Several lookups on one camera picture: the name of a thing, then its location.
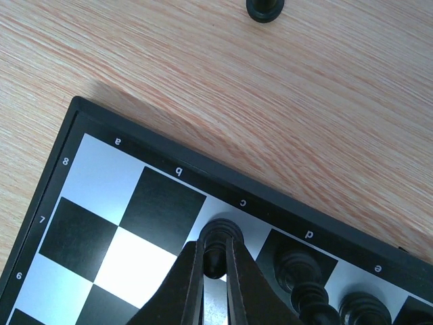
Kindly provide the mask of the black queen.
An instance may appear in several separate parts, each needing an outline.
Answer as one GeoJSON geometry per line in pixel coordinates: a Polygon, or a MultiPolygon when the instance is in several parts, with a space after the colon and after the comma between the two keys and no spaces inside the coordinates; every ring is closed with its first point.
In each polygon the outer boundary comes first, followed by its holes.
{"type": "Polygon", "coordinates": [[[280,287],[290,293],[290,301],[304,324],[339,324],[340,316],[329,304],[329,295],[321,284],[322,271],[309,253],[290,250],[277,253],[275,277],[280,287]]]}

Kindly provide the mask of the black knight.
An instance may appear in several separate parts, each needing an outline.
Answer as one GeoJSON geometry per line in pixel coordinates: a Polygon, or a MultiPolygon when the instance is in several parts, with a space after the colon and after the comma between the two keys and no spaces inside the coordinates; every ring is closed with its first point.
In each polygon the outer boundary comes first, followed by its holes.
{"type": "Polygon", "coordinates": [[[284,4],[284,0],[246,0],[246,9],[254,21],[268,23],[280,15],[284,4]]]}

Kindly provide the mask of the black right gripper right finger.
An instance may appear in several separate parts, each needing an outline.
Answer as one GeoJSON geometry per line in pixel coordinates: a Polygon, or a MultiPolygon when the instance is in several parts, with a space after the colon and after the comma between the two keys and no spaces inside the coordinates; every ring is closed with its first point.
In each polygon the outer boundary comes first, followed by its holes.
{"type": "Polygon", "coordinates": [[[246,246],[226,241],[229,324],[301,324],[275,294],[246,246]]]}

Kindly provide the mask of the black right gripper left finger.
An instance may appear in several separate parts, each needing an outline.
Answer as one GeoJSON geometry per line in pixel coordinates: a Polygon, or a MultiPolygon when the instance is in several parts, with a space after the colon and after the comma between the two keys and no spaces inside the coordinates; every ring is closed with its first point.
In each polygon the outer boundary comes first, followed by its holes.
{"type": "Polygon", "coordinates": [[[202,324],[204,317],[204,245],[185,244],[152,298],[129,324],[202,324]]]}

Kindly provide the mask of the black bishop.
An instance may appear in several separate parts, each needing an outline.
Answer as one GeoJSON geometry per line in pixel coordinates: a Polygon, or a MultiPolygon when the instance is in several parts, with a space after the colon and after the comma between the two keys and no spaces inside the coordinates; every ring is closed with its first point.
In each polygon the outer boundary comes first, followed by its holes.
{"type": "Polygon", "coordinates": [[[199,239],[204,244],[204,275],[219,279],[227,272],[226,243],[228,239],[244,242],[240,227],[229,219],[213,219],[201,230],[199,239]]]}

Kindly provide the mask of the black king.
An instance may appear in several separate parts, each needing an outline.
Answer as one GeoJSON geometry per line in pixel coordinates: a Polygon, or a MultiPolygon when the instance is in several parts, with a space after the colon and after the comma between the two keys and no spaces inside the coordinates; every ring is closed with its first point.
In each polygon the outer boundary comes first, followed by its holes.
{"type": "Polygon", "coordinates": [[[366,292],[352,292],[341,301],[340,320],[345,325],[391,325],[388,308],[375,296],[366,292]]]}

